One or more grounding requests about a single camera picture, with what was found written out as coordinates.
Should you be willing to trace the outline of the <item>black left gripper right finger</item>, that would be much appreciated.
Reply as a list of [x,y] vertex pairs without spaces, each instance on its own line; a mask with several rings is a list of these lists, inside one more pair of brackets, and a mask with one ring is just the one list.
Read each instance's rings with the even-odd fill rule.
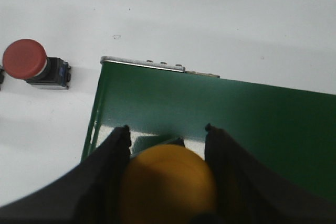
[[206,125],[205,161],[224,223],[335,223],[335,205],[281,177],[225,130]]

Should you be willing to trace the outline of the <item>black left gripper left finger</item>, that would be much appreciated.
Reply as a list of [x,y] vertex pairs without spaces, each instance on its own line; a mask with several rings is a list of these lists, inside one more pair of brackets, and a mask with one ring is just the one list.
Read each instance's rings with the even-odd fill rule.
[[119,223],[119,189],[130,146],[129,127],[116,127],[67,174],[1,207],[1,223]]

